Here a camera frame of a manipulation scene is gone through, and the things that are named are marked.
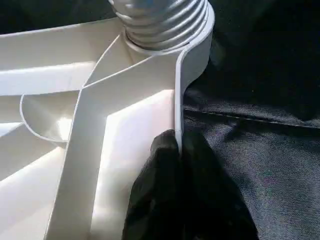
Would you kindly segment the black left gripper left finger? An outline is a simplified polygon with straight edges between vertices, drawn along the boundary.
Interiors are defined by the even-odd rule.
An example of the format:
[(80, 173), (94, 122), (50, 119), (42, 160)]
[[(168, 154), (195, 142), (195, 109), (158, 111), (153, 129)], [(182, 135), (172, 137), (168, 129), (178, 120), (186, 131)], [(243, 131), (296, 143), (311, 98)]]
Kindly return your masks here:
[(154, 138), (150, 155), (131, 188), (124, 240), (182, 239), (179, 158), (174, 130)]

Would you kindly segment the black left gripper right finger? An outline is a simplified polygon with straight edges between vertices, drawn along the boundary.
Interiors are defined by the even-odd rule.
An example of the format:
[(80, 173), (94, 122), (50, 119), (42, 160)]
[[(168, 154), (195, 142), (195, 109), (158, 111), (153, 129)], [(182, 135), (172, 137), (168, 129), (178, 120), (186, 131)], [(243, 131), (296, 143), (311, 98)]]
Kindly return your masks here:
[(200, 133), (182, 137), (185, 227), (193, 240), (257, 240), (243, 195)]

